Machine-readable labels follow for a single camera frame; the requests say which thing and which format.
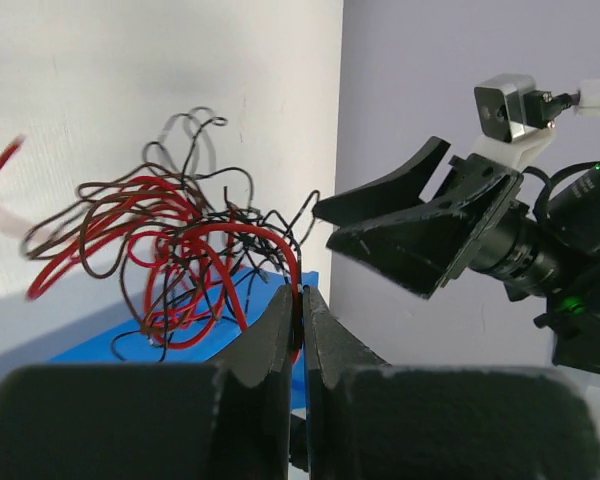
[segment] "white wire tip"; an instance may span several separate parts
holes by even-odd
[[[580,101],[575,106],[576,115],[600,117],[600,79],[580,82]]]

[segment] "small camera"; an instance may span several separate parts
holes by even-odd
[[[482,132],[494,140],[514,143],[535,131],[527,122],[524,101],[535,88],[533,77],[509,73],[475,87]]]

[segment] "white wall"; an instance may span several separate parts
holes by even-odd
[[[473,87],[503,72],[531,74],[556,93],[600,78],[600,1],[345,2],[336,191],[402,165],[431,135],[468,155],[480,134]],[[554,172],[600,160],[600,119],[567,113],[557,124],[539,167]],[[532,201],[538,191],[536,181],[525,181],[522,198]],[[550,332],[532,324],[543,302],[511,304],[502,285],[472,272],[426,302],[334,257],[330,306],[394,363],[549,359]]]
[[[218,167],[246,168],[256,206],[293,215],[312,189],[333,192],[341,26],[342,0],[0,0],[0,151],[27,136],[0,175],[0,207],[39,221],[77,183],[138,165],[169,115],[206,105],[230,122],[212,132]],[[242,199],[244,185],[229,180]],[[328,232],[303,249],[323,293]],[[0,300],[40,268],[0,234]],[[53,302],[13,304],[0,352],[119,300],[115,281],[85,280]]]

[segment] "green light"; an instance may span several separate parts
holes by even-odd
[[[578,297],[567,297],[562,301],[560,310],[566,310],[574,315],[580,315],[584,312],[584,303]]]

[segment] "black wire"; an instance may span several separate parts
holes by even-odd
[[[227,124],[226,118],[213,116],[213,117],[209,118],[208,120],[205,120],[204,122],[202,122],[200,124],[200,126],[198,127],[198,130],[193,134],[193,137],[191,138],[191,145],[189,146],[189,152],[187,153],[187,156],[184,161],[184,165],[182,166],[182,170],[180,172],[180,175],[181,175],[180,182],[182,184],[183,191],[184,191],[184,186],[186,184],[187,167],[189,166],[189,163],[191,162],[194,152],[196,151],[196,147],[198,146],[198,137],[202,134],[204,129],[206,127],[208,127],[209,125],[223,127],[226,124]]]
[[[213,142],[211,141],[211,137],[209,136],[209,133],[204,128],[202,128],[202,129],[200,128],[204,122],[201,122],[196,117],[196,114],[199,112],[205,112],[209,116],[210,119],[218,118],[218,117],[216,117],[215,112],[207,107],[195,107],[187,113],[182,112],[182,113],[176,113],[175,115],[172,115],[171,117],[169,117],[167,119],[164,126],[162,127],[162,131],[160,132],[158,139],[153,142],[149,142],[144,146],[143,152],[142,152],[142,158],[145,161],[145,163],[148,162],[147,156],[148,156],[148,152],[151,149],[151,147],[156,147],[158,149],[159,159],[160,159],[160,161],[158,163],[160,163],[161,165],[163,165],[167,168],[170,168],[174,172],[177,172],[180,170],[180,169],[178,169],[178,167],[176,167],[176,164],[173,161],[173,157],[171,156],[171,154],[165,147],[164,143],[167,140],[170,133],[172,132],[173,127],[175,126],[176,122],[180,119],[183,119],[184,120],[182,122],[183,130],[189,137],[190,141],[192,143],[195,142],[195,145],[193,145],[192,151],[190,152],[190,156],[189,155],[187,156],[187,159],[191,161],[191,167],[190,167],[189,174],[191,176],[193,176],[193,175],[195,175],[196,171],[198,170],[198,163],[200,160],[200,150],[198,148],[195,148],[197,146],[198,137],[202,138],[203,142],[205,143],[205,145],[207,147],[207,152],[209,153],[210,170],[211,171],[215,170],[215,164],[216,164],[215,147],[213,145]],[[196,126],[195,131],[191,129],[191,124],[194,124]]]
[[[251,290],[253,289],[253,283],[254,280],[256,279],[257,275],[252,275],[251,278],[249,279],[249,283],[247,284],[247,295],[245,298],[245,302],[244,302],[244,315],[245,317],[247,316],[247,313],[249,312],[249,304],[251,303]]]
[[[245,273],[242,277],[240,277],[239,280],[236,280],[236,282],[234,283],[234,286],[238,286],[240,285],[242,282],[244,282],[245,280],[251,278],[251,277],[255,277],[257,276],[256,270],[251,270],[248,273]]]
[[[305,210],[309,206],[309,203],[311,203],[311,200],[313,199],[313,197],[316,198],[316,203],[319,202],[320,201],[320,191],[319,190],[314,190],[313,192],[311,192],[309,194],[309,196],[307,197],[307,199],[304,201],[304,203],[300,207],[300,210],[298,210],[298,213],[296,213],[296,216],[293,217],[293,220],[291,220],[291,222],[289,223],[289,226],[285,230],[285,232],[286,232],[285,236],[288,235],[291,232],[291,229],[298,222],[298,220],[300,219],[300,217],[302,217],[302,214],[305,212]],[[313,226],[315,225],[315,223],[316,223],[316,217],[314,217],[312,215],[311,216],[311,223],[309,224],[309,228],[307,229],[307,232],[305,233],[304,237],[302,237],[302,240],[300,240],[298,242],[298,246],[297,246],[296,250],[299,250],[300,246],[307,240],[307,238],[309,237],[309,234],[313,230]]]
[[[116,357],[121,362],[126,362],[127,359],[118,352],[118,349],[116,348],[116,343],[118,343],[118,340],[120,340],[124,337],[128,337],[130,335],[136,334],[136,333],[142,333],[142,332],[141,332],[141,330],[131,330],[129,332],[120,333],[111,339],[111,342],[109,343],[109,349],[111,350],[111,353],[113,354],[113,356]]]
[[[214,177],[217,177],[218,175],[222,175],[223,173],[228,173],[228,172],[239,172],[239,173],[242,173],[247,178],[247,182],[249,182],[249,197],[247,200],[247,210],[249,210],[251,208],[251,203],[253,202],[253,196],[255,194],[255,187],[254,187],[253,177],[244,168],[240,168],[240,167],[221,168],[220,170],[216,170],[215,172],[207,173],[204,175],[198,174],[198,175],[196,175],[196,178],[198,180],[208,180],[210,178],[214,178]]]
[[[266,260],[263,260],[258,265],[256,265],[255,260],[249,254],[248,251],[246,252],[245,257],[247,258],[247,260],[249,260],[249,263],[251,264],[251,268],[253,269],[254,274],[258,275],[264,283],[269,283],[269,279],[264,276],[264,273],[263,273],[264,270],[262,270],[262,265],[264,264],[264,262],[266,262]]]
[[[527,167],[527,171],[533,169],[536,173],[540,172],[541,176],[538,176],[543,182],[544,187],[540,191],[538,198],[533,207],[533,214],[536,217],[536,221],[541,226],[548,226],[549,224],[549,200],[551,199],[551,193],[555,190],[555,188],[569,178],[571,175],[575,175],[576,173],[580,173],[590,168],[593,168],[597,165],[597,162],[584,162],[584,163],[576,163],[575,165],[570,165],[561,170],[558,170],[554,175],[546,180],[546,173],[542,172],[542,170],[536,169],[534,167]]]
[[[169,290],[169,278],[171,278],[171,268],[172,265],[168,262],[162,280],[162,321],[164,323],[164,333],[162,337],[162,354],[157,363],[162,363],[164,362],[164,359],[167,358],[167,350],[169,349],[169,342],[172,338],[172,335],[169,335],[169,297],[167,296]]]

